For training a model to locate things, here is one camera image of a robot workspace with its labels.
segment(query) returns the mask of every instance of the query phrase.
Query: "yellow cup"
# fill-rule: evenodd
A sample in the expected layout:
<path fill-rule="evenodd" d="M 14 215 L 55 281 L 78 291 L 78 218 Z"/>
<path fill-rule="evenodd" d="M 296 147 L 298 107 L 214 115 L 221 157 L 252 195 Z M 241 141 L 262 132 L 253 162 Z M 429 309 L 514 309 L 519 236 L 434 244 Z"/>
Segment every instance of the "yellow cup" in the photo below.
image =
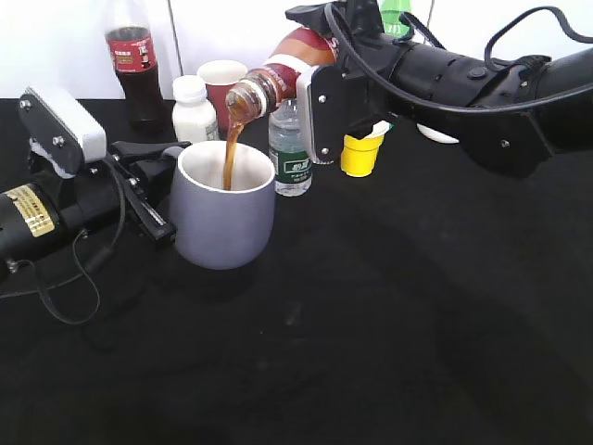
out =
<path fill-rule="evenodd" d="M 379 147 L 390 128 L 389 122 L 381 121 L 374 125 L 372 133 L 364 139 L 346 136 L 342 152 L 342 171 L 355 178 L 370 175 L 377 160 Z"/>

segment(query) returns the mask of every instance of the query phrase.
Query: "white bottle cap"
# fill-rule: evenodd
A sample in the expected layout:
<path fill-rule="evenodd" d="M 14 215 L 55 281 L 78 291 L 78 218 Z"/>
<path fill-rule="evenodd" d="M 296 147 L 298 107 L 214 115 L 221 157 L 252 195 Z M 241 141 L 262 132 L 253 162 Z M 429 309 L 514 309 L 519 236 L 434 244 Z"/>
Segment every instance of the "white bottle cap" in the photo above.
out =
<path fill-rule="evenodd" d="M 182 76 L 173 81 L 173 96 L 177 102 L 194 104 L 208 96 L 206 83 L 199 76 Z"/>

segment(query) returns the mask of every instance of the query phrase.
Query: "white wall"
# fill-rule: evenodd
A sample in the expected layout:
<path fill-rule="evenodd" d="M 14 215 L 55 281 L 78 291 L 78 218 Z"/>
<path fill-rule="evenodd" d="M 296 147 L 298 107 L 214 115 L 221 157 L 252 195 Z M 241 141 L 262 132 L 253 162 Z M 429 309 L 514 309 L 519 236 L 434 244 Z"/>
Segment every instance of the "white wall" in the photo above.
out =
<path fill-rule="evenodd" d="M 109 0 L 0 0 L 0 97 L 18 97 L 29 83 L 61 84 L 78 98 L 123 97 L 103 38 L 102 7 Z M 422 21 L 431 0 L 411 0 Z M 321 0 L 171 0 L 183 69 L 234 58 L 263 61 L 296 27 L 284 11 Z M 155 39 L 163 94 L 172 97 L 178 69 L 167 0 L 145 0 Z M 431 29 L 451 51 L 482 58 L 487 40 L 529 7 L 560 6 L 578 32 L 593 35 L 590 0 L 435 0 Z M 495 56 L 561 57 L 586 48 L 569 41 L 554 18 L 540 12 L 505 37 Z"/>
<path fill-rule="evenodd" d="M 106 0 L 0 0 L 0 97 L 30 83 L 59 84 L 77 98 L 123 97 L 104 39 Z M 163 94 L 179 75 L 166 0 L 148 0 Z"/>
<path fill-rule="evenodd" d="M 535 6 L 558 6 L 577 32 L 593 35 L 591 0 L 436 0 L 431 31 L 449 51 L 482 59 L 488 40 Z M 495 46 L 494 56 L 515 59 L 543 54 L 556 58 L 591 47 L 571 41 L 554 16 L 541 11 L 503 37 Z"/>
<path fill-rule="evenodd" d="M 217 58 L 256 67 L 299 26 L 285 18 L 286 9 L 319 3 L 322 0 L 172 0 L 184 72 L 195 74 L 200 65 Z M 414 13 L 426 21 L 430 0 L 412 3 Z"/>

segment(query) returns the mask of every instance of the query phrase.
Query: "cola bottle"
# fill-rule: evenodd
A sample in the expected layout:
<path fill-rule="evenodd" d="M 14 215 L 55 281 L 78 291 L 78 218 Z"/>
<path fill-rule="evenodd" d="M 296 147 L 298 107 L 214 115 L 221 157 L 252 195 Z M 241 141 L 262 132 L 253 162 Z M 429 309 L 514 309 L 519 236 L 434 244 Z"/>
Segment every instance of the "cola bottle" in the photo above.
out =
<path fill-rule="evenodd" d="M 123 92 L 128 119 L 139 131 L 157 134 L 169 120 L 158 85 L 158 64 L 144 7 L 137 0 L 113 0 L 105 38 Z"/>

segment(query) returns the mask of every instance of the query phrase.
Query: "bottle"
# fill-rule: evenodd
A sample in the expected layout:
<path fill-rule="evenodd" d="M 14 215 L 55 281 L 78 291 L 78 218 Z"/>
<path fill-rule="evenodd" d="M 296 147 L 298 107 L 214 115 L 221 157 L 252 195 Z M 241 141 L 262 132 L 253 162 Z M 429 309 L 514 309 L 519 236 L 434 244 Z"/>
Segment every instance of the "bottle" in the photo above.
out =
<path fill-rule="evenodd" d="M 182 76 L 173 81 L 173 127 L 178 141 L 194 144 L 218 141 L 219 126 L 216 109 L 208 101 L 206 84 L 198 76 Z"/>
<path fill-rule="evenodd" d="M 410 12 L 410 0 L 383 0 L 379 2 L 385 33 L 394 37 L 403 37 L 410 30 L 409 26 L 399 21 L 402 12 Z"/>
<path fill-rule="evenodd" d="M 297 79 L 316 65 L 337 60 L 337 41 L 308 28 L 288 34 L 263 66 L 247 73 L 226 96 L 231 120 L 249 123 L 272 113 L 283 100 L 297 97 Z"/>
<path fill-rule="evenodd" d="M 309 190 L 311 161 L 301 137 L 295 99 L 284 101 L 270 115 L 270 159 L 276 168 L 276 193 L 298 197 Z"/>
<path fill-rule="evenodd" d="M 105 38 L 125 93 L 130 124 L 140 131 L 159 133 L 169 112 L 158 86 L 157 57 L 142 5 L 136 0 L 109 2 Z"/>

